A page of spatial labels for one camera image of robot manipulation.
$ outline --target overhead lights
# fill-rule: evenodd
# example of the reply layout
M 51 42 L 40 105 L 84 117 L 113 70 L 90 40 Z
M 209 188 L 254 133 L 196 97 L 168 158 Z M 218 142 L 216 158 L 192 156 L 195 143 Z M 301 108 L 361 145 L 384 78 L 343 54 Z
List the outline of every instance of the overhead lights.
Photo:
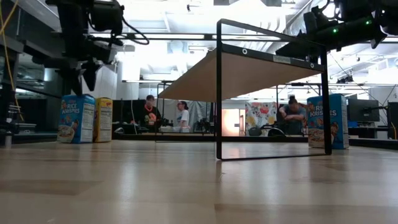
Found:
M 335 13 L 339 13 L 340 9 L 336 8 L 334 4 L 329 4 L 325 10 L 323 10 L 323 15 L 325 15 L 328 18 L 333 18 L 335 16 Z
M 188 46 L 188 50 L 202 50 L 202 51 L 207 51 L 208 47 L 207 46 Z
M 162 83 L 160 80 L 123 80 L 126 83 Z
M 146 34 L 148 39 L 204 39 L 203 34 Z
M 270 40 L 280 40 L 279 37 L 271 37 L 268 35 L 221 35 L 222 40 L 263 40 L 263 41 L 270 41 Z
M 122 80 L 125 83 L 172 83 L 168 80 Z

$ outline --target man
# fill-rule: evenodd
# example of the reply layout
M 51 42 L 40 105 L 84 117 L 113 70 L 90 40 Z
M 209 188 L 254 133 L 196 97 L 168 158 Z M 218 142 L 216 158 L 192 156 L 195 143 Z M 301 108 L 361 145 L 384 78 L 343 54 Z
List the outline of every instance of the man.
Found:
M 302 134 L 306 111 L 299 105 L 294 96 L 289 98 L 289 104 L 281 107 L 279 112 L 287 123 L 284 130 L 285 134 Z
M 154 106 L 155 97 L 152 95 L 147 96 L 147 101 L 144 105 L 143 116 L 140 118 L 141 126 L 146 127 L 149 131 L 155 131 L 160 128 L 162 117 L 159 110 Z

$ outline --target black shirt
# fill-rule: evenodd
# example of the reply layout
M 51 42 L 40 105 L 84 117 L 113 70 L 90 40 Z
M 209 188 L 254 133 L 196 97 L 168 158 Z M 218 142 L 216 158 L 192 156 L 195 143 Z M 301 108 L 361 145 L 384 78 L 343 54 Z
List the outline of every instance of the black shirt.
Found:
M 144 112 L 140 119 L 140 125 L 150 130 L 154 130 L 155 126 L 159 129 L 162 120 L 159 110 L 155 106 L 149 109 L 146 105 L 143 110 Z

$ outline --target computer screen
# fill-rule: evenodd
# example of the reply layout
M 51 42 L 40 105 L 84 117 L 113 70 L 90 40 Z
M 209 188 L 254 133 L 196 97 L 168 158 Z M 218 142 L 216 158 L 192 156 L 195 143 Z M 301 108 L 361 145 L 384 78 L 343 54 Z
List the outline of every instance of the computer screen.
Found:
M 380 121 L 377 100 L 348 99 L 347 113 L 349 121 L 378 122 Z

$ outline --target yellow cereal box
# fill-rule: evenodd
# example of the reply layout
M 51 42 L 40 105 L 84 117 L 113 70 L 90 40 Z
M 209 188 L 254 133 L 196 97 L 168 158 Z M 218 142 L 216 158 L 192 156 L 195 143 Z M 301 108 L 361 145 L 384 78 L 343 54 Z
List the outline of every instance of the yellow cereal box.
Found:
M 95 99 L 94 142 L 108 142 L 112 140 L 112 107 L 109 98 Z

